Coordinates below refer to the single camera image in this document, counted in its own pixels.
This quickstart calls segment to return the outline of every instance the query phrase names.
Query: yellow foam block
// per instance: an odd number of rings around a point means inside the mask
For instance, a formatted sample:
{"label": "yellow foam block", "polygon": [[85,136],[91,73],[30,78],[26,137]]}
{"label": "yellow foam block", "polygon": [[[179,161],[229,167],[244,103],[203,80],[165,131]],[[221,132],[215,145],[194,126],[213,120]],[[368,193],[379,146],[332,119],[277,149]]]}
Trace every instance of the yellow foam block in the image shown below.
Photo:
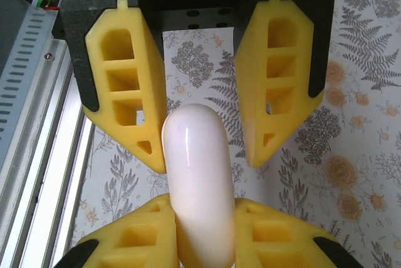
{"label": "yellow foam block", "polygon": [[335,239],[288,214],[236,199],[236,268],[335,268],[313,238]]}
{"label": "yellow foam block", "polygon": [[[87,117],[158,173],[167,116],[164,61],[142,12],[117,0],[85,37],[100,109]],[[144,115],[145,121],[137,121]]]}
{"label": "yellow foam block", "polygon": [[99,241],[83,268],[178,268],[175,216],[170,195],[147,202],[134,212],[82,238]]}
{"label": "yellow foam block", "polygon": [[259,2],[235,55],[249,166],[264,165],[323,99],[308,96],[313,23],[290,0]]}

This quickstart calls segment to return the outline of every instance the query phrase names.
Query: mounting hole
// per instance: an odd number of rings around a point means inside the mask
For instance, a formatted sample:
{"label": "mounting hole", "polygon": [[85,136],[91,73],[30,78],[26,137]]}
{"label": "mounting hole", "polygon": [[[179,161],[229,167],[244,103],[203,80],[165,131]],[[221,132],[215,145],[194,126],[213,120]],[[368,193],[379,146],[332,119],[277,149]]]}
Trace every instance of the mounting hole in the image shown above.
{"label": "mounting hole", "polygon": [[198,16],[199,13],[200,12],[198,12],[198,10],[190,10],[190,11],[187,12],[187,16],[189,16],[191,18],[194,18],[194,17]]}
{"label": "mounting hole", "polygon": [[227,27],[227,23],[217,23],[217,24],[216,24],[216,27],[217,27],[217,28],[224,28],[224,27]]}
{"label": "mounting hole", "polygon": [[198,29],[199,28],[199,25],[198,24],[191,24],[191,25],[188,25],[188,29]]}
{"label": "mounting hole", "polygon": [[220,9],[220,10],[218,11],[218,13],[219,13],[221,16],[226,16],[227,14],[230,14],[230,12],[231,12],[231,9],[229,9],[229,8],[222,8],[222,9]]}

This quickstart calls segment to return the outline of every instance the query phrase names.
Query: patterned background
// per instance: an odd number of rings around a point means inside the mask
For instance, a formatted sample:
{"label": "patterned background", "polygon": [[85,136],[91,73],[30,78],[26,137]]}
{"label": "patterned background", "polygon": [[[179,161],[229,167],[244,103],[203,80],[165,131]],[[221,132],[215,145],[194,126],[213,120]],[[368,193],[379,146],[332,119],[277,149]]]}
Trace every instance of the patterned background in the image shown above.
{"label": "patterned background", "polygon": [[[232,29],[171,31],[164,44],[169,110],[220,114],[237,197],[323,227],[365,267],[401,267],[400,0],[335,1],[325,100],[256,170],[244,159]],[[166,175],[96,129],[72,245],[168,190]]]}

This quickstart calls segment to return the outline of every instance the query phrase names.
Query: white cylindrical object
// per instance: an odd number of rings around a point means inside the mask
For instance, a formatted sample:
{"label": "white cylindrical object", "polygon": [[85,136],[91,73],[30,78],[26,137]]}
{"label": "white cylindrical object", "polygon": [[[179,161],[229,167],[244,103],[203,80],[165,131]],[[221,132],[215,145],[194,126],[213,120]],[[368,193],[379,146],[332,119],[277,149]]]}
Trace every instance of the white cylindrical object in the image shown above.
{"label": "white cylindrical object", "polygon": [[234,186],[227,133],[205,105],[173,111],[162,130],[177,246],[185,268],[230,268],[235,261]]}

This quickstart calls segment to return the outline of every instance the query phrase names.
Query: white ceramic object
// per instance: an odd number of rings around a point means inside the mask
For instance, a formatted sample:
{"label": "white ceramic object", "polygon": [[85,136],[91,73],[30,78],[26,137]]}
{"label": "white ceramic object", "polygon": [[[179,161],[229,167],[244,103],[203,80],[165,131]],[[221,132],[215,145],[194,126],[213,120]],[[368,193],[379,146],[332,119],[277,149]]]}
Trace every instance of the white ceramic object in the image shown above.
{"label": "white ceramic object", "polygon": [[234,186],[227,133],[218,114],[190,104],[162,130],[177,246],[185,268],[229,268],[235,261]]}

